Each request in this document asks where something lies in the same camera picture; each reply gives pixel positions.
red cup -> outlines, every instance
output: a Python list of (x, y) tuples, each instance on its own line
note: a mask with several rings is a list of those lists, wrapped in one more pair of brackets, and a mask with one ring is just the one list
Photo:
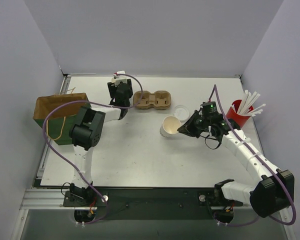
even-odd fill
[[(250, 118), (250, 116), (242, 116), (237, 114), (236, 112), (238, 111), (238, 108), (240, 106), (241, 103), (241, 99), (240, 100), (235, 100), (232, 105), (234, 105), (234, 109), (230, 106), (228, 112), (226, 113), (226, 118), (227, 119), (233, 119), (239, 126), (240, 128), (242, 128), (245, 123), (248, 121), (248, 119)], [(254, 109), (253, 106), (249, 107), (249, 112), (251, 112)]]

tabletop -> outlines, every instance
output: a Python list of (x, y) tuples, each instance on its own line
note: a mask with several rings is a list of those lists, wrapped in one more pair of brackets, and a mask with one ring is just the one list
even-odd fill
[[(190, 114), (210, 96), (217, 85), (225, 112), (232, 102), (243, 95), (238, 78), (137, 77), (144, 90), (171, 93), (172, 104), (167, 110), (128, 110), (124, 119), (103, 125), (101, 139), (93, 150), (91, 175), (94, 186), (103, 187), (214, 187), (220, 181), (234, 179), (238, 183), (253, 184), (252, 178), (232, 155), (221, 146), (211, 150), (203, 138), (176, 134), (170, 138), (160, 135), (159, 129), (166, 116), (173, 114), (177, 105), (186, 106)], [(109, 77), (73, 76), (68, 89), (86, 93), (92, 102), (109, 104)], [(133, 91), (139, 85), (132, 80)], [(253, 119), (242, 128), (252, 144), (261, 150)], [(216, 142), (208, 141), (211, 147)], [(53, 146), (70, 161), (75, 154), (72, 145)], [(48, 150), (42, 186), (61, 186), (71, 182), (74, 169), (54, 152)]]

white plastic lid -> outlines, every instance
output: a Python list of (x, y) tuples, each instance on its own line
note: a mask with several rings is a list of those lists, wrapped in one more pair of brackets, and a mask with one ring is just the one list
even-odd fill
[(190, 112), (188, 108), (183, 105), (178, 105), (173, 109), (173, 116), (178, 118), (180, 122), (185, 122), (188, 120), (190, 116)]

wall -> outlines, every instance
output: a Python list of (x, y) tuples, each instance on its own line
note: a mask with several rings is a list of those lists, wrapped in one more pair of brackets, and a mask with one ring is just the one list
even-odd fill
[(300, 239), (300, 0), (285, 0), (243, 74), (247, 89), (261, 94), (255, 118), (267, 158), (295, 176), (294, 225)]
[(10, 239), (44, 141), (32, 120), (36, 98), (63, 76), (22, 0), (0, 0), (0, 240)]
[(242, 74), (283, 0), (25, 0), (64, 73)]

